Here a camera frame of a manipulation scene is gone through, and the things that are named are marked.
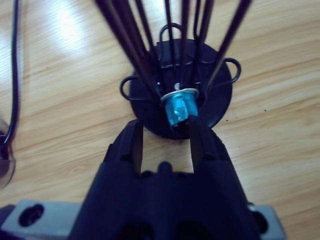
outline round black disc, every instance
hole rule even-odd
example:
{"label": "round black disc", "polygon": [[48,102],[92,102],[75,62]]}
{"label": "round black disc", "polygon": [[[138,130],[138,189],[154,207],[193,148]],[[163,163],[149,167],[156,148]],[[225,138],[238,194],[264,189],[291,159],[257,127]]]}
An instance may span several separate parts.
{"label": "round black disc", "polygon": [[[171,59],[169,56],[169,41],[163,42],[163,56],[161,60],[161,66],[166,66],[171,64]],[[180,39],[175,39],[175,49],[180,49],[179,45]],[[189,56],[192,56],[195,49],[194,40],[189,39],[188,42],[188,53]],[[215,60],[217,51],[212,47],[204,44],[202,50],[201,60],[204,62],[211,62]],[[176,52],[175,54],[176,61],[179,63],[179,56]],[[163,68],[164,72],[164,85],[166,86],[166,93],[174,91],[174,85],[178,81],[173,79],[173,68]],[[187,65],[187,71],[191,74],[192,64]],[[198,65],[198,74],[200,77],[197,78],[197,82],[201,84],[208,82],[210,76],[213,72],[212,64],[199,64]],[[213,85],[221,84],[224,82],[230,82],[232,79],[229,68],[226,63],[223,63],[218,75],[216,76]],[[139,80],[130,81],[129,96],[132,98],[148,98],[149,93],[143,87],[142,83]],[[219,87],[212,87],[210,92],[207,95],[205,103],[198,109],[199,117],[210,127],[212,128],[216,125],[220,119],[224,116],[227,111],[227,108],[230,104],[232,97],[232,84],[226,84]],[[159,135],[163,138],[168,139],[188,139],[189,131],[186,128],[185,130],[176,131],[171,128],[167,120],[167,114],[165,108],[156,105],[152,101],[131,101],[131,107],[133,109],[136,117],[142,121],[144,126],[153,132],[156,135]]]}

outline screw hole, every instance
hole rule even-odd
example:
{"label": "screw hole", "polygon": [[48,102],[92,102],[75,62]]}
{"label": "screw hole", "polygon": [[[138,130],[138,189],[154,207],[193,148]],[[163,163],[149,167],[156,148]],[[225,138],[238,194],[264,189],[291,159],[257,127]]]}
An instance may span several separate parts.
{"label": "screw hole", "polygon": [[258,226],[260,234],[266,233],[268,230],[268,222],[265,217],[258,211],[252,211],[252,215],[256,225]]}
{"label": "screw hole", "polygon": [[44,211],[45,208],[41,204],[26,208],[19,217],[19,224],[23,227],[31,226],[42,217]]}

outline metal rod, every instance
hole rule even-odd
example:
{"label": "metal rod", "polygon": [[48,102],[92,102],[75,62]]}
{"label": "metal rod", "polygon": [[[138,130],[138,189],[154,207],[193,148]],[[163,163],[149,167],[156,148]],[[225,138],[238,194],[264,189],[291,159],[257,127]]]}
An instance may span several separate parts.
{"label": "metal rod", "polygon": [[195,53],[194,53],[194,59],[193,59],[193,70],[191,73],[191,78],[189,79],[189,84],[193,84],[194,78],[197,74],[198,64],[199,64],[199,60],[201,59],[203,45],[207,37],[210,18],[211,18],[212,10],[214,8],[214,3],[215,3],[214,0],[205,1],[202,21],[200,26],[200,33],[195,41],[196,46],[195,46]]}
{"label": "metal rod", "polygon": [[122,26],[122,23],[119,19],[119,16],[113,9],[110,0],[96,0],[96,4],[99,7],[104,18],[108,22],[110,28],[112,29],[114,35],[116,36],[118,42],[122,46],[125,54],[132,63],[139,79],[142,84],[148,90],[149,94],[152,97],[152,100],[156,103],[160,102],[159,94],[157,93],[157,88],[155,87],[156,83],[150,78],[148,72],[145,70],[145,66],[141,62],[138,53],[134,49],[132,42],[125,29]]}
{"label": "metal rod", "polygon": [[170,11],[170,0],[164,0],[165,3],[165,14],[166,14],[166,22],[168,25],[168,32],[169,32],[169,46],[170,46],[170,56],[171,62],[173,65],[173,76],[176,78],[176,55],[175,55],[175,44],[174,44],[174,37],[172,32],[172,22],[171,22],[171,11]]}
{"label": "metal rod", "polygon": [[180,50],[180,58],[181,58],[181,74],[180,74],[180,87],[184,88],[185,86],[185,77],[186,77],[186,62],[187,62],[187,34],[188,34],[188,20],[189,20],[189,9],[190,9],[190,0],[182,1],[182,9],[181,9],[181,50]]}
{"label": "metal rod", "polygon": [[194,23],[193,23],[193,38],[198,39],[198,21],[200,13],[201,0],[196,0],[195,13],[194,13]]}
{"label": "metal rod", "polygon": [[141,19],[141,22],[143,25],[143,29],[144,29],[146,38],[149,43],[149,49],[150,49],[149,51],[150,51],[151,60],[152,60],[153,64],[155,65],[156,72],[158,75],[158,80],[160,81],[160,84],[164,87],[163,74],[162,74],[162,70],[160,67],[160,63],[158,61],[158,53],[157,53],[156,48],[154,46],[154,41],[153,41],[153,38],[152,38],[152,35],[150,32],[150,28],[149,28],[149,24],[148,24],[148,20],[146,17],[144,6],[143,6],[141,0],[135,0],[135,4],[138,9],[140,19]]}
{"label": "metal rod", "polygon": [[232,19],[232,22],[230,24],[230,27],[229,27],[229,29],[223,39],[223,42],[220,46],[219,52],[216,55],[214,64],[212,66],[213,73],[211,75],[211,78],[210,78],[209,82],[207,83],[207,85],[203,86],[203,91],[205,94],[208,93],[208,91],[210,91],[210,89],[212,87],[212,83],[213,83],[214,79],[216,78],[222,63],[224,62],[225,54],[226,54],[234,36],[236,35],[237,30],[238,30],[242,20],[244,19],[251,2],[252,2],[252,0],[241,0],[240,1],[239,5],[237,7],[237,10],[235,12],[235,15]]}
{"label": "metal rod", "polygon": [[112,0],[112,5],[115,11],[118,13],[119,19],[129,36],[128,41],[132,42],[134,50],[137,51],[140,60],[142,61],[145,70],[152,74],[152,65],[150,62],[150,56],[146,50],[144,41],[140,34],[135,17],[131,11],[128,0]]}

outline metal ring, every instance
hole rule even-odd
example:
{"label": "metal ring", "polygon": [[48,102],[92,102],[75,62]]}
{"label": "metal ring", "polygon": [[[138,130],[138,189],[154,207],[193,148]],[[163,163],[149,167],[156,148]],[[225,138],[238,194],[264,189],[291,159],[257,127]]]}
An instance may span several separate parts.
{"label": "metal ring", "polygon": [[170,96],[174,95],[174,94],[177,94],[177,93],[192,93],[195,95],[195,97],[198,97],[198,94],[199,94],[199,91],[198,89],[196,88],[184,88],[184,89],[181,89],[181,90],[176,90],[176,91],[172,91],[172,92],[169,92],[167,93],[166,95],[163,95],[160,100],[161,102],[163,102],[164,100],[166,100],[167,98],[169,98]]}
{"label": "metal ring", "polygon": [[240,77],[241,74],[241,65],[240,62],[238,62],[236,59],[232,58],[232,57],[226,57],[223,60],[225,63],[232,63],[236,66],[236,74],[235,76],[231,79],[231,83],[233,84],[235,81],[237,81]]}
{"label": "metal ring", "polygon": [[120,83],[120,93],[121,95],[129,101],[150,101],[150,99],[148,98],[139,98],[139,97],[129,97],[127,94],[125,94],[124,92],[124,85],[126,84],[126,82],[131,81],[131,80],[139,80],[139,78],[137,76],[127,76],[126,78],[124,78],[121,83]]}

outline wood grain surface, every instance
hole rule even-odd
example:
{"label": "wood grain surface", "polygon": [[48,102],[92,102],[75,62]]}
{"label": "wood grain surface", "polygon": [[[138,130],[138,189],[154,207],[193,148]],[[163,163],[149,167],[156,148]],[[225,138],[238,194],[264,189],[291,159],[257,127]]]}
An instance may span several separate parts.
{"label": "wood grain surface", "polygon": [[[135,118],[119,93],[133,67],[92,1],[22,2],[17,164],[0,191],[0,207],[21,199],[81,202],[108,145]],[[219,47],[237,3],[216,1],[208,45]],[[158,40],[164,3],[144,4]],[[180,2],[172,0],[174,22],[179,12]],[[240,61],[242,75],[214,127],[248,199],[274,206],[290,240],[320,239],[319,12],[318,0],[253,3],[227,53]],[[12,1],[2,0],[0,117],[6,122],[11,25]],[[156,171],[162,161],[191,172],[189,141],[145,130],[142,168]]]}

